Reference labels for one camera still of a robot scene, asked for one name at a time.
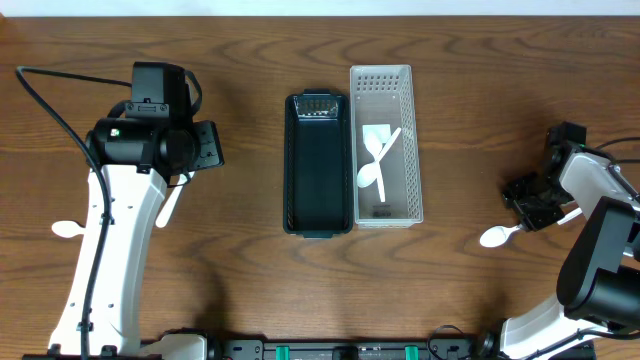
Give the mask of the clear plastic basket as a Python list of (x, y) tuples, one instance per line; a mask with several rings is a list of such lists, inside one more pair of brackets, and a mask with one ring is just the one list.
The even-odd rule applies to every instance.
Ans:
[[(412, 69), (409, 65), (355, 65), (350, 69), (354, 221), (361, 228), (408, 228), (424, 219)], [(386, 201), (374, 181), (357, 185), (357, 173), (374, 160), (362, 126), (389, 124), (402, 131), (380, 161)]]

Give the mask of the black plastic basket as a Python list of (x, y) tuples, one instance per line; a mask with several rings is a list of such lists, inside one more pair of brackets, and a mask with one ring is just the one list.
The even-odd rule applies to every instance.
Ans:
[(306, 89), (285, 100), (283, 230), (311, 239), (354, 223), (348, 97)]

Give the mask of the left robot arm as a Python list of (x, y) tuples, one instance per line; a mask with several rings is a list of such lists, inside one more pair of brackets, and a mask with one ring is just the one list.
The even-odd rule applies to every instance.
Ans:
[(201, 88), (192, 72), (137, 62), (130, 99), (86, 138), (97, 164), (70, 294), (47, 349), (50, 359), (210, 359), (212, 340), (170, 332), (144, 344), (139, 297), (155, 225), (164, 226), (196, 172), (223, 165), (215, 125), (195, 122)]

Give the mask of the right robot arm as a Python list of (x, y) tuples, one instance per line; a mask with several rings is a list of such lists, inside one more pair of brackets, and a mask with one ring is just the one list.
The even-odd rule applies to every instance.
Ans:
[(622, 175), (621, 161), (588, 146), (586, 135), (569, 122), (549, 128), (540, 169), (504, 186), (505, 205), (519, 223), (487, 230), (484, 247), (504, 244), (515, 230), (536, 232), (578, 215), (586, 222), (554, 294), (486, 333), (473, 358), (593, 359), (596, 339), (638, 339), (639, 272), (622, 260), (639, 257), (639, 193)]

